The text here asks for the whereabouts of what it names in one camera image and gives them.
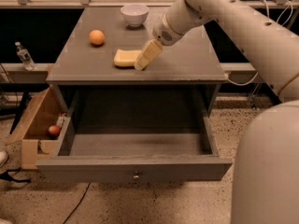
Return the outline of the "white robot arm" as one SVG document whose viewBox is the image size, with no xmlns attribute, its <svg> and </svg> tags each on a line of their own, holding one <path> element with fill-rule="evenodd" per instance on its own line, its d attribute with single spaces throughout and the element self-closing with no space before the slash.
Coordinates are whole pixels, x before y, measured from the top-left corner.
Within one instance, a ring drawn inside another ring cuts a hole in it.
<svg viewBox="0 0 299 224">
<path fill-rule="evenodd" d="M 235 156 L 231 224 L 299 224 L 299 36 L 240 0 L 177 0 L 154 25 L 171 46 L 215 21 L 279 98 L 244 132 Z"/>
</svg>

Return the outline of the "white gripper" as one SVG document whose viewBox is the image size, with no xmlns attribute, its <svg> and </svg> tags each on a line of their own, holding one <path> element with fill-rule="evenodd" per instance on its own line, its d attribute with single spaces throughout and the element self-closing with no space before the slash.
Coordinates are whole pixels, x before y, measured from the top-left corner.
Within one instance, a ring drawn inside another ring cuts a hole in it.
<svg viewBox="0 0 299 224">
<path fill-rule="evenodd" d="M 165 16 L 157 20 L 152 34 L 156 39 L 151 39 L 144 45 L 134 64 L 136 70 L 144 70 L 163 51 L 163 45 L 172 46 L 182 38 L 182 35 L 171 29 Z"/>
</svg>

